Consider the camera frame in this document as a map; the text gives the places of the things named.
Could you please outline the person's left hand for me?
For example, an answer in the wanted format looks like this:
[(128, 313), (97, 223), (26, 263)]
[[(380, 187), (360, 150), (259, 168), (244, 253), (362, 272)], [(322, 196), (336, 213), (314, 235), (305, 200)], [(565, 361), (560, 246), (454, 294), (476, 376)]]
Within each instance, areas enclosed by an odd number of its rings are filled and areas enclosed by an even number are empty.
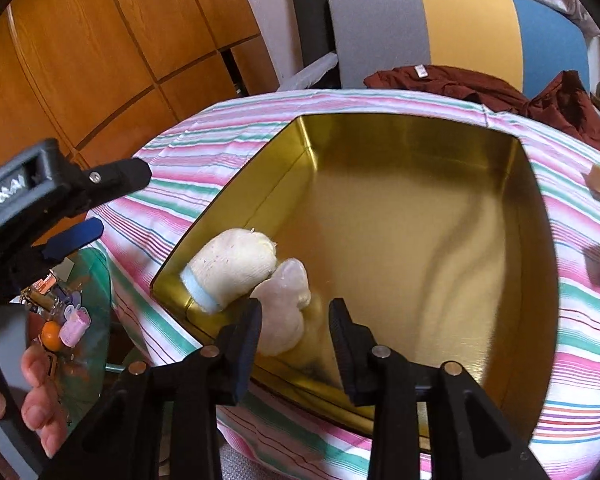
[[(23, 353), (20, 367), (31, 390), (24, 398), (21, 417), (40, 438), (47, 457), (52, 458), (67, 437), (66, 415), (54, 383), (47, 375), (50, 359), (40, 344), (31, 344)], [(6, 400), (0, 393), (0, 419), (6, 412)]]

